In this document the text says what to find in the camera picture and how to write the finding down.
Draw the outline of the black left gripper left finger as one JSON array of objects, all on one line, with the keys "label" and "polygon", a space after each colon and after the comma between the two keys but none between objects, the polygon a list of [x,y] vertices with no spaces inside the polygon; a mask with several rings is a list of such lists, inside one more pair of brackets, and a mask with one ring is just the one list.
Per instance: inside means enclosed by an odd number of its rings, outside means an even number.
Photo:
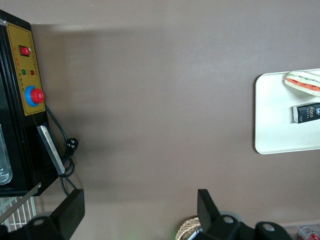
[{"label": "black left gripper left finger", "polygon": [[9,232],[0,226],[2,240],[69,240],[85,216],[83,189],[73,190],[48,216],[37,216],[25,226]]}]

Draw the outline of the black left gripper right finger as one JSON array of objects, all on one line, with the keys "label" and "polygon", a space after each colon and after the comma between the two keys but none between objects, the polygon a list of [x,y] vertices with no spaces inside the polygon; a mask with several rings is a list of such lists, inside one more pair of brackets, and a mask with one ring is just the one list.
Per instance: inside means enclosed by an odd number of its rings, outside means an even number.
[{"label": "black left gripper right finger", "polygon": [[249,227],[230,214],[221,214],[207,189],[197,191],[197,217],[202,231],[196,240],[291,240],[279,224],[260,221]]}]

